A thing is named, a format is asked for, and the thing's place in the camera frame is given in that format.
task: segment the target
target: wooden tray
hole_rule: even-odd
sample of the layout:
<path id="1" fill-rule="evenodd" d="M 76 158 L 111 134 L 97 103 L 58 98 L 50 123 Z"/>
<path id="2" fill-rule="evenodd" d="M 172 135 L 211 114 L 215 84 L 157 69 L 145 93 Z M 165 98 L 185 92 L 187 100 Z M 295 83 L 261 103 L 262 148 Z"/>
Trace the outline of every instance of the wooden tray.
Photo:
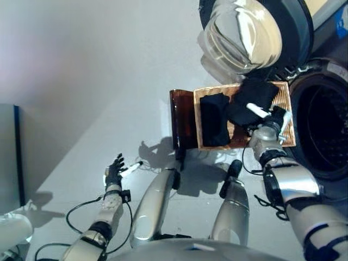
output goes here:
<path id="1" fill-rule="evenodd" d="M 292 113 L 291 110 L 291 101 L 290 101 L 290 93 L 287 82 L 272 82 L 279 88 L 279 93 L 272 101 L 272 104 L 276 104 L 279 107 L 284 108 Z M 194 106 L 195 106 L 195 121 L 196 121 L 196 131 L 197 131 L 197 143 L 199 150 L 228 150 L 230 148 L 243 148 L 246 146 L 247 142 L 250 140 L 244 130 L 235 126 L 234 124 L 227 122 L 227 129 L 229 133 L 229 137 L 231 139 L 231 143 L 226 146 L 219 147 L 204 147 L 202 140 L 202 122 L 201 122 L 201 105 L 200 98 L 205 95 L 213 95 L 218 93 L 223 93 L 224 95 L 230 97 L 234 95 L 239 89 L 239 83 L 216 86 L 216 87 L 207 87 L 201 88 L 194 91 Z M 284 136 L 287 137 L 286 141 L 283 143 L 284 147 L 293 147 L 296 146 L 295 140 L 295 132 L 294 132 L 294 123 L 291 118 L 287 128 L 285 129 Z"/>

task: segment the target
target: white floor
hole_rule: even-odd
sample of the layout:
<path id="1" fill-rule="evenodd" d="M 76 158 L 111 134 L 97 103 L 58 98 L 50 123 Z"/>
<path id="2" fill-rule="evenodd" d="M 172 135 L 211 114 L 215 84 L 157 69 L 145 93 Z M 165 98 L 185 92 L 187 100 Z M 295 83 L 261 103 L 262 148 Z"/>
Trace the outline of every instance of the white floor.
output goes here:
<path id="1" fill-rule="evenodd" d="M 104 168 L 119 152 L 131 164 L 149 154 L 147 146 L 160 144 L 152 166 L 171 160 L 169 90 L 217 85 L 200 64 L 201 30 L 198 0 L 1 1 L 0 102 L 22 108 L 26 195 L 36 206 L 26 260 L 45 243 L 77 238 L 64 214 L 103 192 Z M 222 203 L 222 175 L 212 165 L 241 157 L 241 151 L 228 153 L 189 152 L 164 233 L 209 235 Z M 259 167 L 251 151 L 246 158 L 249 169 Z M 134 211 L 155 175 L 138 170 L 125 178 Z M 240 178 L 251 207 L 249 247 L 303 260 L 290 223 L 253 197 L 266 198 L 261 179 L 245 172 Z M 76 211 L 72 222 L 87 228 L 97 209 Z M 112 246 L 128 226 L 125 208 Z M 127 249 L 128 243 L 119 253 Z M 41 257 L 59 258 L 63 251 L 46 249 Z"/>

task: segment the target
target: black cable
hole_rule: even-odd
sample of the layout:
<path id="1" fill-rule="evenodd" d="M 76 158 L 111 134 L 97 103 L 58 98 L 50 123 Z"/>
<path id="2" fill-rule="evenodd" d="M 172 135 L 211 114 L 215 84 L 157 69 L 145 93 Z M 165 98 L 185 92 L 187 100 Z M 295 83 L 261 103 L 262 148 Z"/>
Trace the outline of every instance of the black cable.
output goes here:
<path id="1" fill-rule="evenodd" d="M 126 204 L 127 204 L 128 209 L 129 209 L 129 214 L 130 214 L 130 216 L 131 216 L 131 217 L 130 217 L 131 220 L 130 220 L 130 226 L 129 226 L 128 235 L 127 235 L 126 239 L 123 241 L 123 243 L 122 243 L 121 245 L 119 245 L 119 246 L 118 246 L 117 248 L 115 248 L 114 250 L 111 250 L 111 251 L 107 252 L 107 254 L 112 254 L 112 253 L 116 252 L 117 250 L 119 250 L 121 247 L 123 247 L 123 246 L 125 245 L 125 243 L 127 242 L 129 236 L 131 235 L 132 226 L 133 226 L 133 214 L 132 214 L 132 210 L 131 210 L 131 207 L 130 207 L 130 205 L 128 204 L 128 202 L 126 202 Z"/>
<path id="2" fill-rule="evenodd" d="M 69 247 L 71 245 L 70 244 L 64 244 L 64 243 L 49 243 L 49 244 L 43 245 L 36 251 L 35 256 L 34 256 L 34 261 L 38 261 L 38 254 L 39 254 L 39 252 L 42 249 L 47 248 L 49 246 L 65 246 L 65 247 Z"/>
<path id="3" fill-rule="evenodd" d="M 18 251 L 17 255 L 18 255 L 19 259 L 23 261 L 23 258 L 22 258 L 22 256 L 21 256 L 20 247 L 19 247 L 18 245 L 16 245 L 16 248 L 17 248 L 17 251 Z"/>
<path id="4" fill-rule="evenodd" d="M 243 165 L 243 168 L 246 172 L 250 173 L 250 174 L 253 174 L 253 175 L 256 175 L 256 176 L 262 176 L 263 174 L 257 174 L 258 172 L 262 172 L 262 170 L 252 170 L 252 171 L 249 171 L 246 169 L 245 165 L 244 165 L 244 152 L 245 152 L 245 149 L 246 149 L 246 146 L 244 147 L 243 149 L 243 152 L 241 154 L 241 163 Z"/>
<path id="5" fill-rule="evenodd" d="M 101 200 L 103 197 L 99 196 L 98 198 L 96 198 L 95 200 L 91 200 L 91 201 L 87 201 L 87 202 L 84 202 L 84 203 L 81 203 L 80 205 L 77 205 L 76 207 L 72 208 L 69 210 L 69 212 L 66 214 L 65 216 L 65 221 L 66 223 L 68 224 L 68 226 L 74 230 L 76 233 L 79 233 L 79 234 L 82 234 L 82 231 L 78 230 L 77 228 L 75 228 L 75 226 L 73 226 L 71 223 L 70 223 L 70 220 L 69 220 L 69 216 L 72 212 L 74 212 L 76 209 L 82 207 L 82 206 L 85 206 L 85 205 L 88 205 L 88 204 L 91 204 L 91 203 L 95 203 L 95 202 L 98 202 L 99 200 Z"/>

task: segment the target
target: black cloth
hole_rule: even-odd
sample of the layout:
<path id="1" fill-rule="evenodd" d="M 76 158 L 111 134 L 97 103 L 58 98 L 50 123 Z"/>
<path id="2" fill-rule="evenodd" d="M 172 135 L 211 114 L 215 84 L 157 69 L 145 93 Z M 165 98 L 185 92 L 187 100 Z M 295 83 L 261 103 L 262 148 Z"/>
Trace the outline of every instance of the black cloth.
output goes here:
<path id="1" fill-rule="evenodd" d="M 200 99 L 202 138 L 206 147 L 229 144 L 225 114 L 229 98 L 223 94 L 205 95 Z"/>
<path id="2" fill-rule="evenodd" d="M 236 125 L 247 127 L 256 125 L 261 117 L 249 110 L 246 105 L 254 103 L 268 111 L 279 88 L 272 83 L 259 79 L 244 79 L 239 91 L 232 97 L 232 102 L 226 109 L 228 120 Z"/>

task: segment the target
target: gray panel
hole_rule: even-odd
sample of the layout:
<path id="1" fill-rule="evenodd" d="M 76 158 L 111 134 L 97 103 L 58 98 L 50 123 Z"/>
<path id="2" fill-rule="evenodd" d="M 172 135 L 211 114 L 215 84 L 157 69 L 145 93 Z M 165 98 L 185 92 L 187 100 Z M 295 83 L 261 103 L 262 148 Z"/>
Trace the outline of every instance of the gray panel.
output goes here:
<path id="1" fill-rule="evenodd" d="M 0 104 L 0 215 L 20 206 L 14 106 Z"/>

